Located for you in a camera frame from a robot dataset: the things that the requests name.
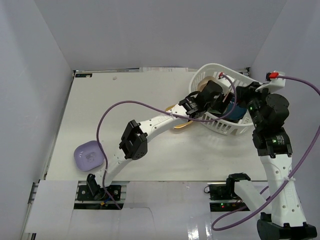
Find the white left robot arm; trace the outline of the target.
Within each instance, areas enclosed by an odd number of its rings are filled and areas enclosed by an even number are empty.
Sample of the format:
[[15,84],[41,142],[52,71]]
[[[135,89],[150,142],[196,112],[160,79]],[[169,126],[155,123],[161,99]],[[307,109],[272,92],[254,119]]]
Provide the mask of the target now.
[[218,111],[222,117],[230,115],[227,107],[231,99],[237,99],[236,92],[226,93],[222,86],[209,80],[201,91],[194,91],[180,100],[170,110],[164,111],[139,101],[131,101],[159,113],[145,121],[131,120],[120,138],[118,150],[112,158],[108,158],[100,141],[100,129],[104,121],[100,119],[96,130],[96,143],[105,161],[103,170],[87,176],[88,193],[95,200],[114,197],[107,187],[130,162],[143,158],[148,152],[148,144],[158,135],[172,129],[176,125],[190,121],[203,122],[203,115],[210,109]]

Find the brown square panda dish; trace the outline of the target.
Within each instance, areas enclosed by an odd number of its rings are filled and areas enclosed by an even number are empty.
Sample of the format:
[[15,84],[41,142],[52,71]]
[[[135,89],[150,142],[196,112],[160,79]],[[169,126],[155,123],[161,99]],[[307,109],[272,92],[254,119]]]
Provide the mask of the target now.
[[225,95],[224,99],[222,100],[222,102],[224,104],[229,105],[230,102],[234,99],[234,93],[233,92],[229,92],[228,94]]

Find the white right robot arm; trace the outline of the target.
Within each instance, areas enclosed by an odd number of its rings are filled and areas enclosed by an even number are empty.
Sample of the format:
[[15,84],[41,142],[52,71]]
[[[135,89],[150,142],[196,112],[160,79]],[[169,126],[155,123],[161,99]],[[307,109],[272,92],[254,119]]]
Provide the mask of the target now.
[[311,240],[317,229],[305,217],[297,194],[292,167],[292,145],[284,129],[289,116],[288,100],[253,83],[236,88],[237,103],[246,108],[254,125],[252,140],[263,165],[270,197],[264,199],[244,173],[231,174],[226,195],[239,197],[250,210],[247,221],[256,218],[262,240]]

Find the cream square panda dish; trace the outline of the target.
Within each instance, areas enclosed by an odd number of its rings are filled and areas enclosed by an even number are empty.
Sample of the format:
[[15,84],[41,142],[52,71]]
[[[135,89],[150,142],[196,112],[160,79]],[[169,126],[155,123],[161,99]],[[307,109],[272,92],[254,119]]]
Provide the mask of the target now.
[[197,85],[197,91],[201,92],[209,81],[215,81],[216,79],[213,76],[204,77]]

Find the purple square panda dish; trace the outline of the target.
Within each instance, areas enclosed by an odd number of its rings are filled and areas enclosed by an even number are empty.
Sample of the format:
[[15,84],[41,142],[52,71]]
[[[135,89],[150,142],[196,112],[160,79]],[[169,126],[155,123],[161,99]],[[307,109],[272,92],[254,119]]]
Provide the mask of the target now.
[[77,168],[82,172],[97,168],[105,162],[104,155],[96,140],[78,146],[74,150],[73,157]]

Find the dark blue leaf plate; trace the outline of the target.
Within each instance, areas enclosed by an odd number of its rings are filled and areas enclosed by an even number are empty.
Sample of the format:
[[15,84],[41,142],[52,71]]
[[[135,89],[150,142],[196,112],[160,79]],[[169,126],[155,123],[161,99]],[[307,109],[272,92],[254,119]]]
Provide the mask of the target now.
[[[225,114],[228,114],[232,110],[234,103],[235,103],[234,98],[232,98],[226,109]],[[240,107],[236,104],[232,113],[229,114],[227,117],[225,117],[224,120],[238,123],[239,120],[241,120],[245,116],[246,112],[247,112],[246,108]]]

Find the yellow square dish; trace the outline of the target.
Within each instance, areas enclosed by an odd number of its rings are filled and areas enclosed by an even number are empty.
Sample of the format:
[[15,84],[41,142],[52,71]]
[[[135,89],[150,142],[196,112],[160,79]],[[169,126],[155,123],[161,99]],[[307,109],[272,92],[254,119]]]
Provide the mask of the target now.
[[[168,107],[165,109],[165,111],[166,111],[166,112],[167,112],[167,111],[171,111],[174,106],[175,106],[175,105],[168,106]],[[188,122],[185,122],[185,123],[182,123],[182,124],[178,124],[178,125],[174,126],[173,128],[174,128],[174,129],[182,129],[182,128],[184,128],[184,127],[186,127],[186,126],[188,126],[188,125],[190,125],[190,124],[192,124],[192,123],[193,123],[193,121],[189,120]]]

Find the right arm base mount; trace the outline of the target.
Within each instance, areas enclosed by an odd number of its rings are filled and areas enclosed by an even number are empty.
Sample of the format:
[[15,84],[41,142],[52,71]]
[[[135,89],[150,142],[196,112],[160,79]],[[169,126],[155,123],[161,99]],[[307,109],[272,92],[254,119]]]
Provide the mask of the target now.
[[235,183],[251,178],[246,173],[233,173],[225,182],[208,183],[203,189],[209,195],[210,212],[249,211],[244,201],[235,193]]

